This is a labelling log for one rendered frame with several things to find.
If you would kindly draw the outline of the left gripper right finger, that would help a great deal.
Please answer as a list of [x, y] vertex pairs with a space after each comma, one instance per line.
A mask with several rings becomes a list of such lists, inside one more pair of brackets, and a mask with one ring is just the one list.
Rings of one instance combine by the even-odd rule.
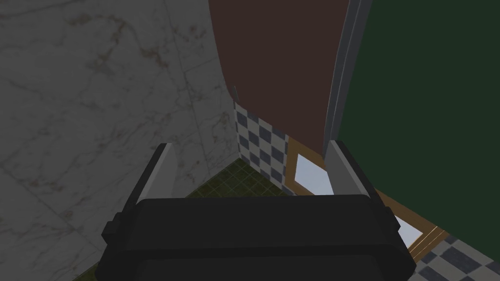
[[364, 195], [375, 205], [385, 206], [345, 143], [340, 140], [329, 141], [324, 164], [335, 195]]

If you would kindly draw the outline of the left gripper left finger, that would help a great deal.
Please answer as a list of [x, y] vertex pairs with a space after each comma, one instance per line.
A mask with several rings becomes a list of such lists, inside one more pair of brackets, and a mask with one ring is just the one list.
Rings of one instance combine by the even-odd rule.
[[145, 199], [171, 198], [177, 168], [178, 162], [173, 144], [159, 144], [132, 189], [125, 203], [125, 211], [130, 211], [138, 202]]

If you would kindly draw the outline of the brown framed window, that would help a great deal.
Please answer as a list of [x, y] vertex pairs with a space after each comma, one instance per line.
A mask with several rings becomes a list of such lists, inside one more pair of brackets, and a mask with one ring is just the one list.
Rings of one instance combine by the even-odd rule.
[[[297, 195], [332, 195], [322, 157], [290, 138], [288, 141], [285, 185]], [[415, 261], [422, 260], [449, 237], [449, 233], [427, 221], [409, 208], [378, 191], [400, 224], [399, 234]]]

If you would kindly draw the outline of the dark green door leaf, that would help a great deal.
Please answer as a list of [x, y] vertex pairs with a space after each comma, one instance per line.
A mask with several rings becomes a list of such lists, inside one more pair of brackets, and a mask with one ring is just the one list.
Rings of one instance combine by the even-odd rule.
[[500, 0], [373, 0], [339, 139], [376, 189], [500, 262]]

